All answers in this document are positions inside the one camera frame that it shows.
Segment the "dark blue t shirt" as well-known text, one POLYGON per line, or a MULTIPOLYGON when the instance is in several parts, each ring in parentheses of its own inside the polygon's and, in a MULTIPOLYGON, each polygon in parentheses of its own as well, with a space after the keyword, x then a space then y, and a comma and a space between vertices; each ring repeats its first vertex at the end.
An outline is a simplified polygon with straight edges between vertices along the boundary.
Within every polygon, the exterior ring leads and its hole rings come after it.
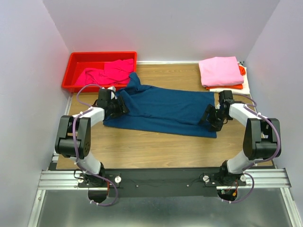
POLYGON ((216 138, 209 123, 199 124, 207 106, 214 105, 211 92, 183 91, 143 85, 129 75, 127 86, 117 91, 129 112, 103 121, 107 127, 216 138))

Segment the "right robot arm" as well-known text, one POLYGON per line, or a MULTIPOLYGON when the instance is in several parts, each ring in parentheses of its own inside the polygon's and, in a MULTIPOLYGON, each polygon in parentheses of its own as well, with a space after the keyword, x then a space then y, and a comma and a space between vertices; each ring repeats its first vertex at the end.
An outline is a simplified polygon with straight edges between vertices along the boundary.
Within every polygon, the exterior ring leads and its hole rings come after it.
POLYGON ((280 122, 253 111, 249 104, 236 101, 232 91, 219 93, 219 104, 209 104, 199 124, 209 125, 209 131, 218 132, 223 125, 237 120, 245 126, 242 150, 222 163, 218 173, 204 174, 206 186, 230 186, 241 179, 244 172, 258 163, 270 161, 281 154, 280 122))

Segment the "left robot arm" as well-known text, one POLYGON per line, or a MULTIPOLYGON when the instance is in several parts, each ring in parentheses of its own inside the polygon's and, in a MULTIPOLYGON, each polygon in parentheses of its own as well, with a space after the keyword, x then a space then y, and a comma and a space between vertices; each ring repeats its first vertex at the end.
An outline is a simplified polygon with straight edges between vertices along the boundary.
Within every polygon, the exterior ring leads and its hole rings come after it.
POLYGON ((91 153, 91 128, 99 122, 117 118, 129 113, 122 97, 116 95, 116 88, 101 88, 98 98, 84 112, 63 115, 60 118, 55 140, 55 152, 74 161, 89 181, 96 179, 96 185, 103 182, 114 185, 106 179, 104 165, 91 153))

